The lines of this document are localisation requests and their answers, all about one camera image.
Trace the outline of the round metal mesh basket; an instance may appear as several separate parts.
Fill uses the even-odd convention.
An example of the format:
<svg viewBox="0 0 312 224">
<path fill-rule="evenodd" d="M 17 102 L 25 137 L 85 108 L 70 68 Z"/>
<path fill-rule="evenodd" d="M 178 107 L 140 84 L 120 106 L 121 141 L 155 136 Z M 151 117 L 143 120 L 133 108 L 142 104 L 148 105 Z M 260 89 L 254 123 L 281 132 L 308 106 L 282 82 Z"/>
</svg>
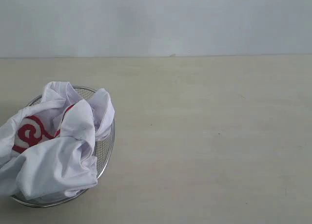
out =
<svg viewBox="0 0 312 224">
<path fill-rule="evenodd" d="M 91 96 L 96 92 L 96 90 L 85 87 L 85 86 L 77 86 L 74 85 L 73 88 L 76 90 L 78 94 L 80 94 L 84 99 L 90 99 Z M 100 178 L 101 175 L 104 173 L 114 146 L 114 140 L 115 140 L 115 122 L 111 124 L 110 127 L 110 134 L 102 141 L 97 141 L 94 149 L 93 155 L 97 157 L 97 177 Z M 47 208 L 52 207 L 56 205 L 63 204 L 65 202 L 68 202 L 70 200 L 73 200 L 83 194 L 86 190 L 80 190 L 75 196 L 68 197 L 64 199 L 56 199 L 51 201 L 44 201 L 39 198 L 32 199 L 32 200 L 26 200 L 22 193 L 17 193 L 15 195 L 12 195 L 11 198 L 24 206 L 28 207 L 35 207 L 35 208 Z"/>
</svg>

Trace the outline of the white t-shirt red lettering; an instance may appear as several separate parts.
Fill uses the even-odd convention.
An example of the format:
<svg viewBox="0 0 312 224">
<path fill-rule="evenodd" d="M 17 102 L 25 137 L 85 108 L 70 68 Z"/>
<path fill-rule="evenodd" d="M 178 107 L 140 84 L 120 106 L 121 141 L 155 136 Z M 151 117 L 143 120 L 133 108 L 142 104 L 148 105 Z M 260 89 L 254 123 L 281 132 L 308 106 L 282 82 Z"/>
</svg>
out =
<svg viewBox="0 0 312 224">
<path fill-rule="evenodd" d="M 43 201 L 75 196 L 97 185 L 97 141 L 111 131 L 109 93 L 84 99 L 69 82 L 45 85 L 41 101 L 0 128 L 0 194 Z"/>
</svg>

